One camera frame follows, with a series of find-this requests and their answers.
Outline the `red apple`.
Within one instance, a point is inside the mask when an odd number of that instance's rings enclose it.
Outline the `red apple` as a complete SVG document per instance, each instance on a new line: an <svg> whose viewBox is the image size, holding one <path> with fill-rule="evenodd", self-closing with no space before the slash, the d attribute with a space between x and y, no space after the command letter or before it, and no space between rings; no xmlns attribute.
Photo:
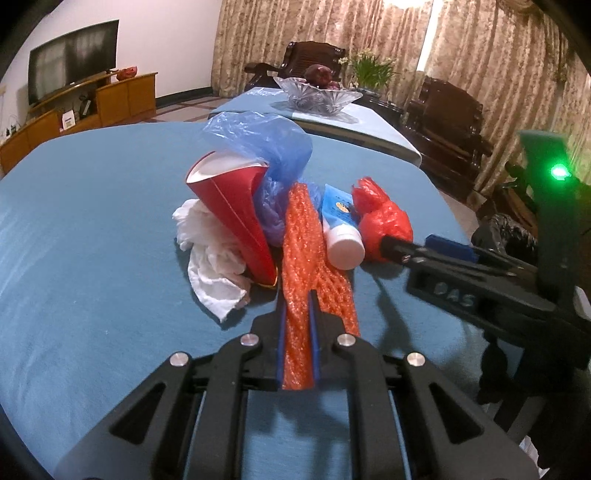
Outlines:
<svg viewBox="0 0 591 480"><path fill-rule="evenodd" d="M304 80L311 86L327 89L332 85L332 69L322 64L312 64L305 69Z"/></svg>

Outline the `red plastic bag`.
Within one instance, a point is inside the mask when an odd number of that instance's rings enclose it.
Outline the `red plastic bag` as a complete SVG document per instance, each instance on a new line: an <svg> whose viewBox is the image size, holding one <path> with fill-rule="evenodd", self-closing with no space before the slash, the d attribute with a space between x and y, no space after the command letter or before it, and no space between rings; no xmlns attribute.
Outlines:
<svg viewBox="0 0 591 480"><path fill-rule="evenodd" d="M359 231L365 246L365 260L385 262L380 245L390 236L407 242L414 240L408 214L370 177L356 181L352 188L353 207L359 217Z"/></svg>

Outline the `beige patterned curtains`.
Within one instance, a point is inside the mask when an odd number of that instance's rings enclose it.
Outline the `beige patterned curtains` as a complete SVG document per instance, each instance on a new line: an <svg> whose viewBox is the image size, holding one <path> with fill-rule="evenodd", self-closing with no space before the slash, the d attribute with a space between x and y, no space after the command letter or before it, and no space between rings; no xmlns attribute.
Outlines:
<svg viewBox="0 0 591 480"><path fill-rule="evenodd" d="M590 73L566 35L531 1L225 1L214 41L213 90L245 90L250 62L280 63L288 43L318 41L389 61L384 95L405 106L427 77L484 108L493 144L476 181L489 192L521 157L517 134L566 137L577 177L590 179Z"/></svg>

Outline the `glass fruit bowl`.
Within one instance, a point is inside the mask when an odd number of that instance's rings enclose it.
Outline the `glass fruit bowl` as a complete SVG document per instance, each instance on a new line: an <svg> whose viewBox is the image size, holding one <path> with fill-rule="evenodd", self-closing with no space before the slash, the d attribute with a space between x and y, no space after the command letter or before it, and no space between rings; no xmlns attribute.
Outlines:
<svg viewBox="0 0 591 480"><path fill-rule="evenodd" d="M361 92L354 90L318 88L297 77L274 77L273 80L287 95L288 104L301 112L332 116L363 97Z"/></svg>

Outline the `black trash bin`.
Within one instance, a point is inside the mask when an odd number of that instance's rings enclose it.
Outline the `black trash bin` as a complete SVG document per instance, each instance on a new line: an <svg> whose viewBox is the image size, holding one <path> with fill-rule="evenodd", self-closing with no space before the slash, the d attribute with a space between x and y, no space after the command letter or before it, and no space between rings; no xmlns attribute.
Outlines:
<svg viewBox="0 0 591 480"><path fill-rule="evenodd" d="M471 242L476 247L538 265L536 237L506 214L495 214L481 221Z"/></svg>

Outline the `orange foam net sleeve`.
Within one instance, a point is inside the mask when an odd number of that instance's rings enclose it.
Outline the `orange foam net sleeve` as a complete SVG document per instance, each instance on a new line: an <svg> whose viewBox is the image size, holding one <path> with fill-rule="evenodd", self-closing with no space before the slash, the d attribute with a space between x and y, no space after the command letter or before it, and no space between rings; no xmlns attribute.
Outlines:
<svg viewBox="0 0 591 480"><path fill-rule="evenodd" d="M341 318L346 333L358 336L360 328L348 275L329 264L320 216L304 183L288 192L281 286L287 305L283 389L310 389L314 374L308 294L317 292L322 312Z"/></svg>

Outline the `blue white tube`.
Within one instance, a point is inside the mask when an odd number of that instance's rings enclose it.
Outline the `blue white tube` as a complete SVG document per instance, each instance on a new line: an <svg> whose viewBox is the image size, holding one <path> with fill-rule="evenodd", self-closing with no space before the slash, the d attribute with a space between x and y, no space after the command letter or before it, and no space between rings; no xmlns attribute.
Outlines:
<svg viewBox="0 0 591 480"><path fill-rule="evenodd" d="M366 250L352 195L325 184L321 214L329 264L342 271L360 266Z"/></svg>

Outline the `crumpled white tissue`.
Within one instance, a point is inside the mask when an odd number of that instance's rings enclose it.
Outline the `crumpled white tissue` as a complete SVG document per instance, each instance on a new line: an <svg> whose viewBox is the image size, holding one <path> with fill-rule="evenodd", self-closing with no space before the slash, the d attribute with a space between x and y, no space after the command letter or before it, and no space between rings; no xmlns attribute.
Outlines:
<svg viewBox="0 0 591 480"><path fill-rule="evenodd" d="M222 225L204 201L186 200L172 214L176 243L189 254L187 276L199 303L219 323L242 309L250 300L252 281L246 277L246 263L238 240Z"/></svg>

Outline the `red paper cup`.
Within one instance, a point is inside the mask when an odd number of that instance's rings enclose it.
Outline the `red paper cup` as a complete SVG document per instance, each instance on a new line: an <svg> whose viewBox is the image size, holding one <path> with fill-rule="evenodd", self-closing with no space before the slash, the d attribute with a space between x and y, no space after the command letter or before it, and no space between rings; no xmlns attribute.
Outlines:
<svg viewBox="0 0 591 480"><path fill-rule="evenodd" d="M238 240L252 279L273 287L279 273L254 207L254 194L267 169L269 164L259 158L211 151L190 168L185 184Z"/></svg>

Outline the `black flat television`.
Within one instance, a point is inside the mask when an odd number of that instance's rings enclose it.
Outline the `black flat television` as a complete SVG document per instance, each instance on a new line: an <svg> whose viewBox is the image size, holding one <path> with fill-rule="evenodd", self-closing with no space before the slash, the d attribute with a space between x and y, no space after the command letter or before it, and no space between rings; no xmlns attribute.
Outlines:
<svg viewBox="0 0 591 480"><path fill-rule="evenodd" d="M94 24L33 49L28 61L29 105L71 84L113 70L118 27L118 20Z"/></svg>

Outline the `blue plastic bag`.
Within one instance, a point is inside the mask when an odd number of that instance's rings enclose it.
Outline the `blue plastic bag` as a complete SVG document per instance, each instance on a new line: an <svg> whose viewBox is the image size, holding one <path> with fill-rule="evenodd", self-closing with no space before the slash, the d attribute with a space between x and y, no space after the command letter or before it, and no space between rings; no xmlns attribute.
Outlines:
<svg viewBox="0 0 591 480"><path fill-rule="evenodd" d="M269 169L254 192L254 208L266 241L282 246L288 192L303 179L311 159L311 136L279 114L252 111L218 114L205 123L204 135L232 152L266 161Z"/></svg>

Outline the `wooden TV cabinet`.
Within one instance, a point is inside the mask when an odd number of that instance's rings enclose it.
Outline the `wooden TV cabinet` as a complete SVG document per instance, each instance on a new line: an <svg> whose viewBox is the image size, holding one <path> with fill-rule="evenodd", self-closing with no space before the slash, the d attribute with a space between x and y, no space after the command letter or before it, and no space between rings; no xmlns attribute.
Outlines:
<svg viewBox="0 0 591 480"><path fill-rule="evenodd" d="M9 173L41 144L87 130L136 123L156 113L154 72L118 79L93 75L33 105L23 126L1 145L1 170Z"/></svg>

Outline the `red bowl on cabinet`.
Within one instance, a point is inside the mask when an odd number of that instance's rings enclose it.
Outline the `red bowl on cabinet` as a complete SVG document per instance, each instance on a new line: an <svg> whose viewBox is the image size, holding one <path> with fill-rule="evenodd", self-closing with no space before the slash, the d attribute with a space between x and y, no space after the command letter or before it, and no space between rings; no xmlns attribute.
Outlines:
<svg viewBox="0 0 591 480"><path fill-rule="evenodd" d="M118 81L124 81L128 79L132 79L137 75L137 67L131 66L126 68L121 68L116 72L116 79Z"/></svg>

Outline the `dark wooden sofa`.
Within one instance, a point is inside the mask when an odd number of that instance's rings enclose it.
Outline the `dark wooden sofa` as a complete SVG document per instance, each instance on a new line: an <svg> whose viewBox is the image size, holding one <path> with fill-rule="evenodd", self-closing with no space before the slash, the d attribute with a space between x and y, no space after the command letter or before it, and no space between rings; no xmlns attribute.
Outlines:
<svg viewBox="0 0 591 480"><path fill-rule="evenodd" d="M497 185L486 202L477 210L480 221L495 214L505 214L528 232L538 236L537 207L528 193L526 170L521 165L508 162L505 170L512 181Z"/></svg>

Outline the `blue tablecloth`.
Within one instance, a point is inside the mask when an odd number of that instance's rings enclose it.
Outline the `blue tablecloth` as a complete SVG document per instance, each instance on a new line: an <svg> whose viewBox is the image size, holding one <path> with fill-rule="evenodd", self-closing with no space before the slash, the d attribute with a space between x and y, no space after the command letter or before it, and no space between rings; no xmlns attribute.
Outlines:
<svg viewBox="0 0 591 480"><path fill-rule="evenodd" d="M189 168L214 146L199 123L67 135L1 180L1 406L48 473L169 355L211 354L274 307L253 288L219 325L195 299L173 211L194 198ZM429 178L367 148L311 136L304 181L351 189L372 177L405 210L415 241L468 238ZM353 273L363 339L419 351L472 399L482 331L407 294L408 270ZM345 392L249 394L242 479L351 479Z"/></svg>

